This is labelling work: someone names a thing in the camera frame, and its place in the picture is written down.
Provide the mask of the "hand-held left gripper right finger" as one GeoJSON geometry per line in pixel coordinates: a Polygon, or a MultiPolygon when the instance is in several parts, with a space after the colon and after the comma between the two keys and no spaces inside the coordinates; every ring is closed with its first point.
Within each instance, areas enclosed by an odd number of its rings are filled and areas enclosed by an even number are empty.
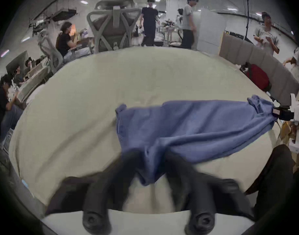
{"type": "Polygon", "coordinates": [[[215,214],[254,221],[250,202],[233,179],[198,172],[180,155],[165,152],[165,175],[177,212],[190,211],[186,235],[206,235],[215,227],[215,214]]]}

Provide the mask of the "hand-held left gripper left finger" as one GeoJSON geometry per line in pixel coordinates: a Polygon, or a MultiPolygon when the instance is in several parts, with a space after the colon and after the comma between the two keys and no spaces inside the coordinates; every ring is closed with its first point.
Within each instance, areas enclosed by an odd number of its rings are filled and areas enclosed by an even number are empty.
{"type": "Polygon", "coordinates": [[[138,165],[141,151],[132,150],[103,171],[63,179],[50,199],[45,217],[82,211],[82,225],[87,232],[110,234],[108,208],[122,211],[138,165]]]}

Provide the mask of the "person's right hand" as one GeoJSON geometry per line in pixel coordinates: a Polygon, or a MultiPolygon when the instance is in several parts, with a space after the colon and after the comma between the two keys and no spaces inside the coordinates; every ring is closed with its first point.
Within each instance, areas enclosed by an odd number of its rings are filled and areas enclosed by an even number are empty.
{"type": "Polygon", "coordinates": [[[292,121],[285,121],[281,126],[280,139],[283,144],[288,144],[289,140],[296,138],[296,125],[292,121]]]}

